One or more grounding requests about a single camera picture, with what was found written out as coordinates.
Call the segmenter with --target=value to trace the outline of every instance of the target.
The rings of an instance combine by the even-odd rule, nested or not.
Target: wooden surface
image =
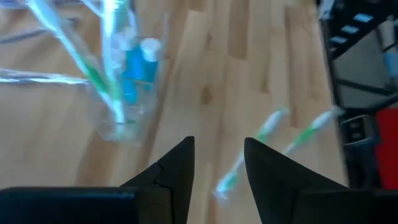
[[[150,20],[170,11],[170,43],[157,116],[144,147],[104,142],[77,86],[0,87],[0,187],[118,186],[195,136],[189,223],[260,223],[246,175],[228,203],[212,191],[267,117],[291,114],[270,146],[282,150],[331,109],[316,9],[309,0],[169,0],[138,2]],[[100,54],[100,25],[88,10],[78,30]],[[35,27],[26,12],[1,12],[0,34]],[[43,35],[0,45],[0,67],[80,76],[56,39]],[[345,173],[330,124],[291,158],[339,183]]]

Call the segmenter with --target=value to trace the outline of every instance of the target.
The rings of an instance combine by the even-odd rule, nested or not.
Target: black metal rack
[[[373,30],[376,30],[376,35],[380,36],[378,26],[391,15],[394,16],[394,20],[398,18],[398,11],[394,10],[394,8],[398,9],[396,6],[398,6],[398,0],[336,0],[330,10],[330,18],[320,21],[334,101],[346,111],[339,117],[341,139],[348,168],[349,185],[356,189],[381,187],[377,160],[374,155],[374,147],[381,140],[375,114],[398,102],[398,93],[391,89],[363,85],[339,78],[333,61]],[[397,45],[397,27],[395,27],[395,40],[395,43],[386,49],[381,49],[381,52]],[[386,96],[386,98],[366,108],[345,108],[340,95],[341,85]],[[350,137],[354,134],[359,136],[357,141]]]

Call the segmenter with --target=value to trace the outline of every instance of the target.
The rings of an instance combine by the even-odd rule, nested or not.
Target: white cap
[[[132,50],[136,44],[137,32],[130,27],[126,27],[122,32],[116,34],[116,38],[122,50]]]
[[[160,40],[155,38],[146,38],[141,41],[141,49],[144,56],[144,60],[147,62],[157,62],[160,57],[160,50],[162,44]]]

